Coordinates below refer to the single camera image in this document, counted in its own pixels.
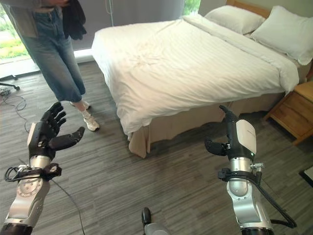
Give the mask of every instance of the gray curtain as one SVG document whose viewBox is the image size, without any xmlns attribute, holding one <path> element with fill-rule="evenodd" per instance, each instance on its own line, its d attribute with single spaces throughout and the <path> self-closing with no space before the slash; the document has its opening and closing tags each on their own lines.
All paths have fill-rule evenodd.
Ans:
<svg viewBox="0 0 313 235">
<path fill-rule="evenodd" d="M 79 0 L 86 15 L 84 25 L 87 35 L 83 40 L 73 41 L 75 50 L 91 48 L 94 33 L 110 27 L 110 16 L 105 0 Z M 112 0 L 114 26 L 169 21 L 178 19 L 183 10 L 184 0 Z"/>
</svg>

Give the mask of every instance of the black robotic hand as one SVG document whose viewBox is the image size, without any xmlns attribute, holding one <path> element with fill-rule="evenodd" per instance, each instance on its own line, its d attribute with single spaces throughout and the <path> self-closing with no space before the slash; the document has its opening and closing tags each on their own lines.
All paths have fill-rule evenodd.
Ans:
<svg viewBox="0 0 313 235">
<path fill-rule="evenodd" d="M 66 113 L 60 102 L 54 103 L 42 116 L 40 121 L 32 124 L 28 136 L 29 157 L 42 155 L 55 157 L 55 152 L 69 148 L 80 141 L 84 134 L 84 127 L 76 132 L 57 137 L 60 127 L 66 122 Z"/>
</svg>

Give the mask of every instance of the jeans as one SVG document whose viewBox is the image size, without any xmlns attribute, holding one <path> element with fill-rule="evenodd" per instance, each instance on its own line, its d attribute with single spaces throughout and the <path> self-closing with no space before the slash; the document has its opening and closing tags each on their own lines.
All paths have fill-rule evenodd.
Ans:
<svg viewBox="0 0 313 235">
<path fill-rule="evenodd" d="M 33 13 L 38 37 L 22 37 L 33 60 L 59 101 L 79 102 L 86 92 L 70 37 L 63 33 L 62 12 Z"/>
</svg>

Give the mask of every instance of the white duvet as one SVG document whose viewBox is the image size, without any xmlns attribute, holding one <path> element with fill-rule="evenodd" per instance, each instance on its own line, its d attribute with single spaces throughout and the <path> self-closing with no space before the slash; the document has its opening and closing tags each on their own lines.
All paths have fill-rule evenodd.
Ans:
<svg viewBox="0 0 313 235">
<path fill-rule="evenodd" d="M 200 15 L 102 29 L 92 53 L 129 136 L 156 117 L 289 92 L 299 81 L 293 62 Z"/>
</svg>

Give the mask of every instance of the pillow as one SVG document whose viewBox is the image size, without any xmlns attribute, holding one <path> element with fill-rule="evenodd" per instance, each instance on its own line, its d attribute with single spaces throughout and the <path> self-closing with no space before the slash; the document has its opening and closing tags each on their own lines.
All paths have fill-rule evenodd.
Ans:
<svg viewBox="0 0 313 235">
<path fill-rule="evenodd" d="M 301 17 L 281 6 L 274 6 L 269 17 L 251 37 L 287 54 L 301 65 L 313 58 L 313 17 Z"/>
<path fill-rule="evenodd" d="M 253 12 L 229 5 L 216 8 L 207 13 L 205 17 L 240 34 L 254 31 L 265 20 L 265 18 Z"/>
</svg>

